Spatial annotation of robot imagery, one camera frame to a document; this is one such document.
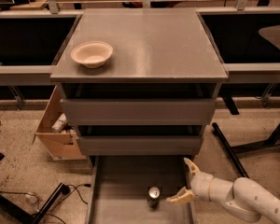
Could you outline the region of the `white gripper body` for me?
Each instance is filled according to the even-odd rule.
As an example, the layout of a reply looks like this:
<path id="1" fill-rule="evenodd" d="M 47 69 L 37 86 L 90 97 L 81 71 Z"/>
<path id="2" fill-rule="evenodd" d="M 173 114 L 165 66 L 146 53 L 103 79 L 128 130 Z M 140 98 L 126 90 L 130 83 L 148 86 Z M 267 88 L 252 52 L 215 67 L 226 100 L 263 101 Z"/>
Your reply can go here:
<path id="1" fill-rule="evenodd" d="M 200 172 L 190 181 L 195 197 L 208 202 L 225 203 L 233 199 L 233 183 Z"/>

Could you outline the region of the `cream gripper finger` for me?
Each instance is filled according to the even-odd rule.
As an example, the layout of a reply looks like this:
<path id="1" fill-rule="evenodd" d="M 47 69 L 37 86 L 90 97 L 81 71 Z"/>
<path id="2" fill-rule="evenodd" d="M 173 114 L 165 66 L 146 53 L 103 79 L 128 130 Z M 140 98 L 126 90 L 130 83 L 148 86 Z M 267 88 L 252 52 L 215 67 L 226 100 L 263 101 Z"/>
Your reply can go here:
<path id="1" fill-rule="evenodd" d="M 192 176 L 195 176 L 200 172 L 199 167 L 190 159 L 185 158 L 184 163 L 188 166 L 189 172 Z"/>
<path id="2" fill-rule="evenodd" d="M 171 204 L 184 204 L 184 203 L 190 203 L 195 199 L 196 196 L 192 192 L 192 190 L 183 187 L 176 195 L 168 197 L 166 199 L 166 202 Z"/>

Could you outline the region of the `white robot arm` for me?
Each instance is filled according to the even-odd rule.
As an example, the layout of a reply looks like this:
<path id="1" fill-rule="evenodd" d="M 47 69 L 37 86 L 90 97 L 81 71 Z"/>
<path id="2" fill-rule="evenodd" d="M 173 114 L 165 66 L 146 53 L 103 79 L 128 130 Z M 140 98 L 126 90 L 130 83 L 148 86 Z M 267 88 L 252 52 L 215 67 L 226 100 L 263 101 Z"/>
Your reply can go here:
<path id="1" fill-rule="evenodd" d="M 280 224 L 280 199 L 259 183 L 247 177 L 230 182 L 202 172 L 188 158 L 184 163 L 189 168 L 190 189 L 183 187 L 166 199 L 168 203 L 190 203 L 199 199 L 217 203 L 230 215 L 249 223 L 258 222 L 265 216 L 273 224 Z"/>

